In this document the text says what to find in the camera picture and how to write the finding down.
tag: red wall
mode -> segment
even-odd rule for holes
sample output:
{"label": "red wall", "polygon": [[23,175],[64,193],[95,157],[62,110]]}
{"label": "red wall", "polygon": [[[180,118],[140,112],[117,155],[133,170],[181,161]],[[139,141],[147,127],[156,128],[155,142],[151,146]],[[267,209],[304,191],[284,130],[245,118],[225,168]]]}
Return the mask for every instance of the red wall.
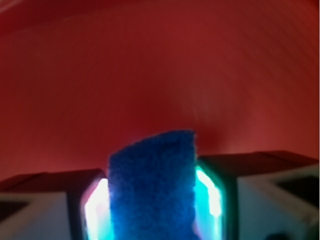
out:
{"label": "red wall", "polygon": [[0,13],[0,179],[106,169],[112,152],[185,128],[198,154],[319,158],[317,4],[114,2]]}

